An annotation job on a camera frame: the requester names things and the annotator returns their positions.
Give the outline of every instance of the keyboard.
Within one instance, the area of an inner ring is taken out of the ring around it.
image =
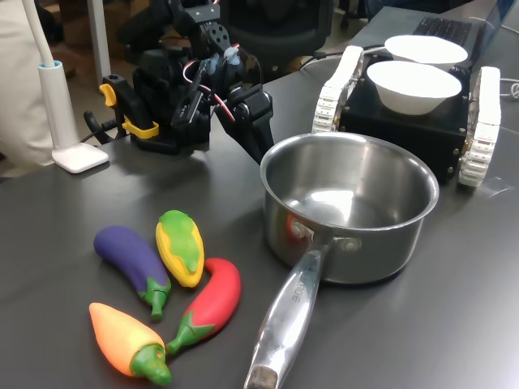
[[[471,27],[472,24],[467,22],[426,16],[416,27],[413,35],[437,36],[463,46]]]

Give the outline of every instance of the toy red chili pepper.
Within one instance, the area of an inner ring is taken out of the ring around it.
[[[184,312],[177,337],[165,346],[168,354],[218,332],[238,305],[242,291],[238,269],[220,258],[208,259],[205,266],[212,273],[211,280]]]

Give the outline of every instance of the pot rim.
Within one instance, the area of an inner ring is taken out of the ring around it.
[[[428,176],[428,181],[430,183],[431,189],[432,189],[432,196],[431,200],[429,201],[429,204],[423,209],[422,212],[420,212],[418,215],[413,217],[412,219],[406,220],[399,224],[393,224],[388,225],[385,227],[376,227],[376,228],[361,228],[361,227],[344,227],[339,224],[331,224],[331,223],[321,223],[318,221],[315,221],[311,218],[308,218],[307,216],[303,215],[302,213],[296,211],[294,208],[287,205],[283,200],[281,200],[279,197],[276,196],[270,185],[268,184],[267,180],[267,167],[270,163],[270,160],[286,147],[288,147],[289,144],[292,144],[294,142],[299,142],[301,139],[309,138],[309,137],[329,137],[329,138],[338,138],[338,139],[349,139],[353,142],[357,143],[365,143],[367,141],[372,143],[377,143],[381,146],[390,148],[396,152],[400,152],[404,156],[407,156],[414,162],[416,162],[416,165],[420,167],[424,171],[424,173]],[[435,207],[435,205],[438,203],[438,198],[440,196],[440,186],[438,185],[438,180],[436,180],[435,175],[433,172],[429,169],[425,163],[423,163],[422,160],[420,160],[418,157],[416,157],[415,154],[408,152],[404,148],[397,146],[396,144],[386,142],[382,139],[373,138],[371,136],[366,135],[358,135],[358,134],[352,134],[347,132],[320,132],[320,133],[310,133],[310,134],[302,134],[302,135],[295,135],[288,139],[282,140],[279,143],[276,143],[273,147],[270,148],[270,150],[267,151],[267,153],[264,155],[263,159],[261,160],[261,164],[259,165],[259,174],[261,176],[261,181],[263,182],[263,185],[265,187],[265,190],[277,201],[278,204],[280,204],[284,209],[287,211],[295,214],[299,218],[303,220],[308,220],[311,223],[318,224],[324,227],[329,227],[331,229],[341,229],[345,231],[388,231],[391,229],[400,229],[402,227],[405,227],[406,225],[413,224],[421,219],[423,219],[425,216],[429,214]]]

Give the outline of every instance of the red wire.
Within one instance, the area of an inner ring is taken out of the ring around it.
[[[190,79],[187,78],[186,76],[186,70],[187,68],[189,68],[189,66],[191,66],[193,63],[195,62],[198,62],[197,59],[191,59],[185,66],[184,68],[182,69],[182,76],[184,77],[184,79],[188,82],[188,83],[193,83],[193,81],[191,81]],[[205,85],[200,85],[199,86],[200,88],[204,89],[206,92],[209,92],[211,93],[211,89],[206,87]],[[230,112],[229,108],[227,108],[227,105],[225,105],[224,101],[216,94],[216,93],[213,93],[212,94],[214,96],[214,99],[216,101],[218,101],[218,104],[223,108],[223,110],[225,111],[225,113],[227,113],[227,116],[229,116],[229,119],[232,121],[232,122],[235,122],[236,120],[234,119],[234,116],[232,114],[232,112]]]

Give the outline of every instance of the black chair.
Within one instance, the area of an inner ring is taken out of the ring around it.
[[[312,55],[332,28],[333,0],[226,0],[221,23],[262,67]]]

